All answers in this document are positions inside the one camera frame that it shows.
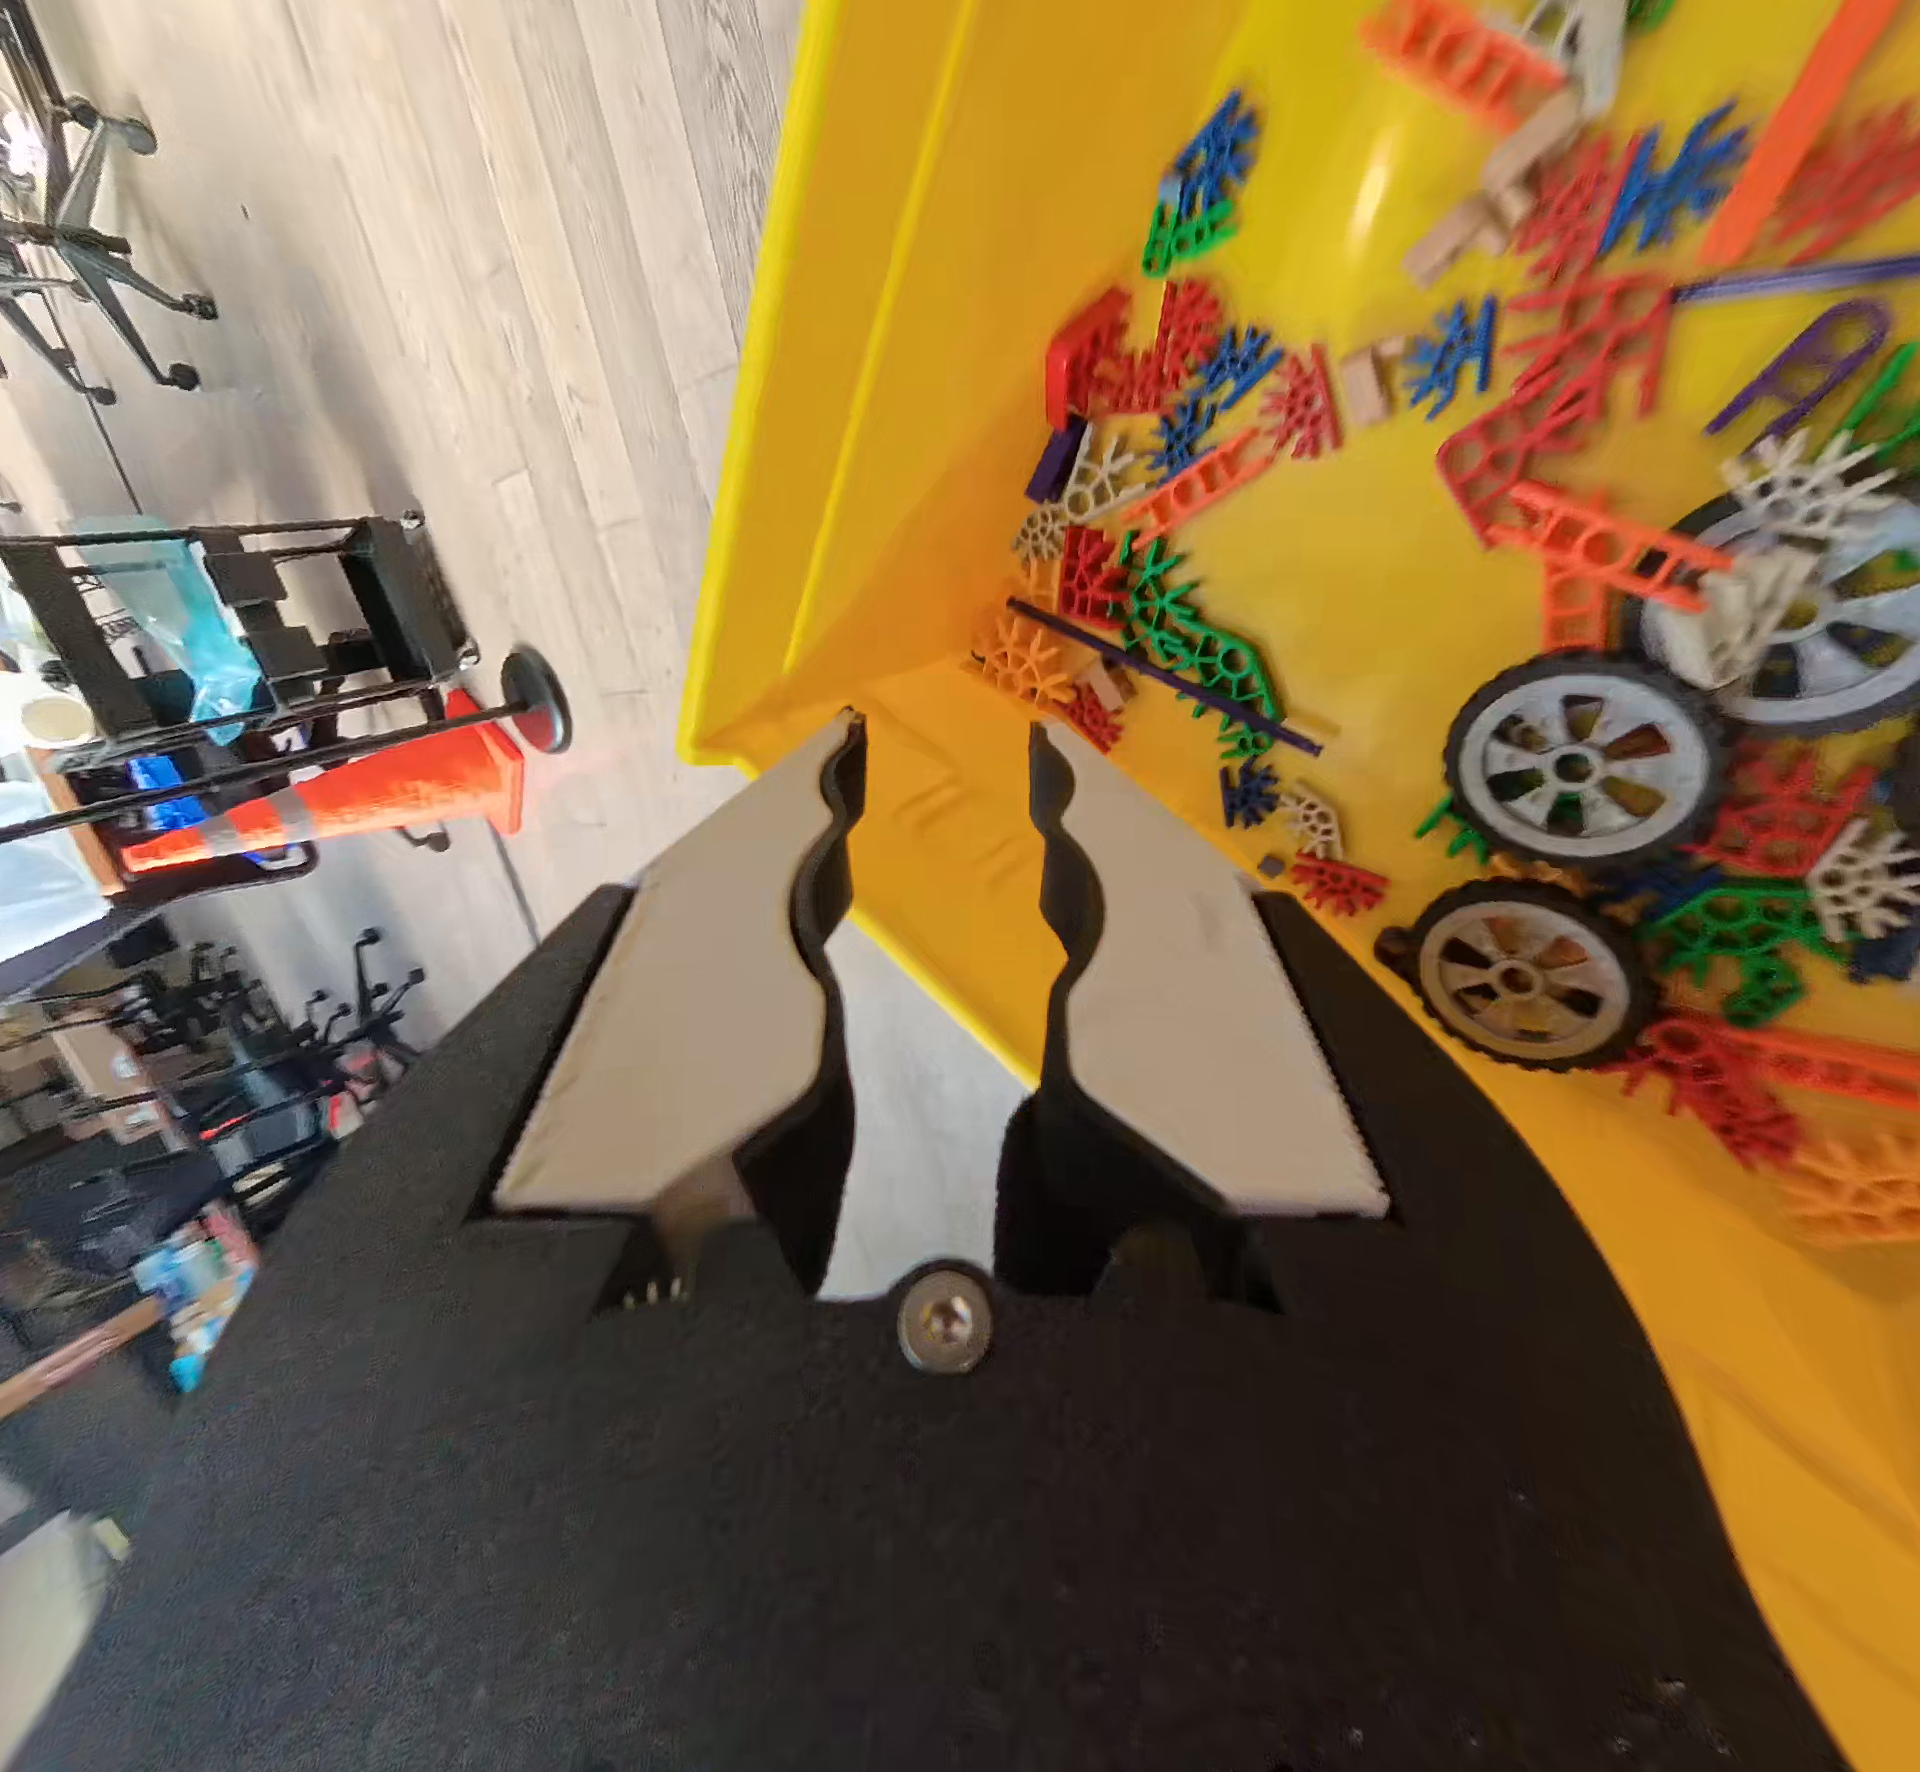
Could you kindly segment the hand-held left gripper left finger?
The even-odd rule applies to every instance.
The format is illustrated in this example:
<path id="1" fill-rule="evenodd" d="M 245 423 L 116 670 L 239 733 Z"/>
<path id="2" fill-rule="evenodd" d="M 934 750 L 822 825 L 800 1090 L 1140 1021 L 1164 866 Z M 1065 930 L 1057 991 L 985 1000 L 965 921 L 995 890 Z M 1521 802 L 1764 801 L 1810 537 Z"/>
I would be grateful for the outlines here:
<path id="1" fill-rule="evenodd" d="M 843 708 L 636 875 L 494 1210 L 630 1221 L 647 1298 L 755 1222 L 819 1294 L 856 1135 L 829 941 L 865 787 L 865 719 Z"/>

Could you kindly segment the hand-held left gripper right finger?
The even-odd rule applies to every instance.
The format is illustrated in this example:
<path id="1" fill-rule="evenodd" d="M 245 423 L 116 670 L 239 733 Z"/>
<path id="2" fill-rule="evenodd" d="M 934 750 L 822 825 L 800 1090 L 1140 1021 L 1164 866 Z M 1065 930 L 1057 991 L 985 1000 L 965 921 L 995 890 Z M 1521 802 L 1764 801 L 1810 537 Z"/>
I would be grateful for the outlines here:
<path id="1" fill-rule="evenodd" d="M 1235 1212 L 1384 1216 L 1253 879 L 1065 727 L 1031 736 L 1028 810 L 1067 954 L 1044 1077 Z"/>

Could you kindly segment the pile of mixed toy pieces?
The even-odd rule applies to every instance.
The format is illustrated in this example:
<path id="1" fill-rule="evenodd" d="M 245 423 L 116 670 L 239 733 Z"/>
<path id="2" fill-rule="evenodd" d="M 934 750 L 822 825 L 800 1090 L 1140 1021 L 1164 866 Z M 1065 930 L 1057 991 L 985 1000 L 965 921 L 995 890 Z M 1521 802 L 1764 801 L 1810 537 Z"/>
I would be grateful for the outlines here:
<path id="1" fill-rule="evenodd" d="M 1014 355 L 1118 282 L 1149 172 L 1214 99 L 1259 114 L 1238 232 L 1187 261 L 1216 335 L 1274 366 L 1187 367 L 1104 531 L 1140 542 L 1162 622 L 1251 641 L 1298 729 L 1287 780 L 1342 818 L 1384 903 L 1524 879 L 1627 899 L 1679 1048 L 1596 1081 L 1459 1058 L 1646 1244 L 1803 1256 L 1916 1284 L 1916 1000 L 1843 984 L 1858 929 L 1814 943 L 1806 850 L 1893 814 L 1864 765 L 1916 708 L 1758 736 L 1721 691 L 1756 670 L 1817 573 L 1916 470 L 1916 277 L 1806 272 L 1916 254 L 1916 0 L 1017 0 L 997 17 L 1040 124 L 1031 191 L 995 209 Z M 1532 655 L 1589 652 L 1705 694 L 1732 743 L 1712 834 L 1604 875 L 1491 850 L 1453 814 L 1461 703 Z"/>

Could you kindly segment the yellow plastic bin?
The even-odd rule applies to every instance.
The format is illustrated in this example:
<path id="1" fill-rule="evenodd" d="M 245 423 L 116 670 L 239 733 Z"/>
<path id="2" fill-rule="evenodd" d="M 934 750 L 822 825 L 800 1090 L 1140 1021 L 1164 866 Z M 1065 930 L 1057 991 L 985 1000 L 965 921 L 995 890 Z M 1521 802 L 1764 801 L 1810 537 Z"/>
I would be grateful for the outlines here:
<path id="1" fill-rule="evenodd" d="M 1121 227 L 1118 282 L 1014 355 L 995 324 L 1011 261 L 995 209 L 1033 189 L 1040 124 L 997 17 L 1017 0 L 808 0 L 769 195 L 739 398 L 683 699 L 690 759 L 761 772 L 813 708 L 867 719 L 856 918 L 1015 1074 L 1035 1077 L 1060 948 L 1020 897 L 1040 842 L 1015 765 L 1033 710 L 960 675 L 1011 575 L 1027 470 L 1050 433 L 1076 322 L 1110 291 L 1119 360 L 1158 347 L 1166 279 Z M 1916 1768 L 1916 1284 L 1803 1256 L 1646 1244 L 1585 1209 L 1566 1158 L 1388 988 L 1362 982 L 1524 1135 L 1607 1258 L 1662 1359 L 1762 1615 L 1855 1768 Z"/>

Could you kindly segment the grey toy wheel black tyre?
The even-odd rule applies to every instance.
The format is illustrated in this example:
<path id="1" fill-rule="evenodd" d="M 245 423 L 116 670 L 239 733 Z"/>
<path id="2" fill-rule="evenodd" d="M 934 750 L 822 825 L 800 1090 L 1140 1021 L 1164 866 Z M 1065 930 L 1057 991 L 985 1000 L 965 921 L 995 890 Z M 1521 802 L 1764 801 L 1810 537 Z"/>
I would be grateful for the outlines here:
<path id="1" fill-rule="evenodd" d="M 1378 943 L 1450 1039 L 1532 1072 L 1615 1063 L 1660 1004 L 1630 930 L 1561 886 L 1472 879 Z"/>
<path id="2" fill-rule="evenodd" d="M 1916 708 L 1917 506 L 1907 482 L 1864 532 L 1822 548 L 1816 578 L 1719 708 L 1758 736 L 1860 731 Z"/>
<path id="3" fill-rule="evenodd" d="M 1732 743 L 1712 701 L 1624 655 L 1532 655 L 1480 682 L 1444 745 L 1453 814 L 1487 848 L 1585 873 L 1705 840 Z"/>

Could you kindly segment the black stanchion with round base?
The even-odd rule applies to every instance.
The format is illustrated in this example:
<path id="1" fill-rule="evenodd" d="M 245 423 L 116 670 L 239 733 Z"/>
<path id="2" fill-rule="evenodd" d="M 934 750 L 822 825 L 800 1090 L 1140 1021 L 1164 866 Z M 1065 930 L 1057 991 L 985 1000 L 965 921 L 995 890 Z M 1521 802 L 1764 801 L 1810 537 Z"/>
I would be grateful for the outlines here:
<path id="1" fill-rule="evenodd" d="M 366 759 L 378 753 L 398 751 L 434 738 L 483 729 L 490 725 L 511 722 L 531 750 L 540 753 L 565 751 L 570 738 L 570 712 L 563 684 L 549 659 L 537 650 L 518 646 L 502 661 L 500 682 L 503 701 L 488 708 L 473 708 L 467 714 L 454 714 L 451 708 L 438 721 L 426 721 L 417 727 L 370 733 L 359 740 L 341 740 L 334 745 L 302 751 L 275 753 L 246 765 L 208 777 L 164 782 L 149 791 L 125 792 L 96 802 L 84 802 L 70 810 L 51 810 L 32 820 L 20 820 L 1 826 L 1 843 L 23 843 L 49 837 L 61 830 L 84 829 L 92 825 L 126 818 L 134 812 L 170 805 L 177 798 L 208 801 L 222 791 L 256 787 L 274 777 L 290 777 L 302 768 L 337 768 Z"/>

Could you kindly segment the orange traffic cone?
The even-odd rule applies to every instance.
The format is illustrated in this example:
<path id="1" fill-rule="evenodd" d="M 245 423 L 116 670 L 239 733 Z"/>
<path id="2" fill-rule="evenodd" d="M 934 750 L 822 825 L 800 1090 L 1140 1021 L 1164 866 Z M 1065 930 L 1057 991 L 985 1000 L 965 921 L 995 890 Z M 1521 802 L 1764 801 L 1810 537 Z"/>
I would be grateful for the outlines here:
<path id="1" fill-rule="evenodd" d="M 503 837 L 519 826 L 524 751 L 500 722 L 482 721 L 464 689 L 446 694 L 446 727 L 392 751 L 350 757 L 315 777 L 253 792 L 233 810 L 125 848 L 121 871 L 144 875 L 235 854 L 256 854 L 478 817 Z"/>

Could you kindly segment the row of black office chairs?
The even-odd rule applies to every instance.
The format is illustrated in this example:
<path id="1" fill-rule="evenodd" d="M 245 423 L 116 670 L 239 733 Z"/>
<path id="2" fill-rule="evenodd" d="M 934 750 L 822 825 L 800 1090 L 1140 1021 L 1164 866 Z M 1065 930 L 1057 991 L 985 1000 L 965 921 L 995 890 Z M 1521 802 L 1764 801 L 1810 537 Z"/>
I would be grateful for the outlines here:
<path id="1" fill-rule="evenodd" d="M 422 967 L 350 945 L 346 996 L 280 1007 L 233 943 L 193 943 L 101 984 L 4 1000 L 4 1174 L 75 1152 L 90 1172 L 192 1156 L 269 1199 L 325 1166 L 417 1063 L 404 1004 Z"/>

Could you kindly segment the black metal cart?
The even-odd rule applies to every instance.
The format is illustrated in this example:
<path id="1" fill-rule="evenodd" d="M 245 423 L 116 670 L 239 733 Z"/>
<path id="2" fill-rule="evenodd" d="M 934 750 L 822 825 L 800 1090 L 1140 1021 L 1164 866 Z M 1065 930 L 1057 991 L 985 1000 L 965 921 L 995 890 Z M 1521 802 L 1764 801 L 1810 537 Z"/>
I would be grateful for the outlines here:
<path id="1" fill-rule="evenodd" d="M 478 659 L 421 519 L 357 517 L 253 527 L 162 528 L 204 545 L 204 570 L 262 674 L 239 736 L 274 736 L 352 708 L 438 697 Z M 74 684 L 96 736 L 71 768 L 215 743 L 116 646 L 126 614 L 80 563 L 80 532 L 4 537 L 4 594 L 23 602 L 55 674 Z"/>

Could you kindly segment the colourful printed box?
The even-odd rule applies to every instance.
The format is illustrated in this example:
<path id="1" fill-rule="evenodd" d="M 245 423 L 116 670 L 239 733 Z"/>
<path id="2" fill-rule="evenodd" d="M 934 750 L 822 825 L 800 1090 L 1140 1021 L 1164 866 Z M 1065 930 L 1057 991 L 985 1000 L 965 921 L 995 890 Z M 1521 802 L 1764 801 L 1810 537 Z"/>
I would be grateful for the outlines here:
<path id="1" fill-rule="evenodd" d="M 258 1273 L 258 1249 L 227 1201 L 213 1201 L 130 1267 L 142 1297 L 157 1301 L 172 1340 L 170 1377 L 192 1394 L 239 1304 Z"/>

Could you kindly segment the teal plastic bag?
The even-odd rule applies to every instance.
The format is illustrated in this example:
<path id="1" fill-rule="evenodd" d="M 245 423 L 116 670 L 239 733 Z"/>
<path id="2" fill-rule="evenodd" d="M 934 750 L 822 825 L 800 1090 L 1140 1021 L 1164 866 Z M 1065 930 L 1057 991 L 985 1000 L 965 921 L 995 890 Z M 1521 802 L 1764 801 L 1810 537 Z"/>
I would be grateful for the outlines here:
<path id="1" fill-rule="evenodd" d="M 204 545 L 162 537 L 152 519 L 130 520 L 126 528 L 128 540 L 107 543 L 112 524 L 88 520 L 78 548 L 80 563 L 107 594 L 107 612 L 132 622 L 116 646 L 139 650 L 142 675 L 172 685 L 164 699 L 186 699 L 189 725 L 220 721 L 210 738 L 230 743 L 239 729 L 227 721 L 255 708 L 265 678 L 204 570 Z"/>

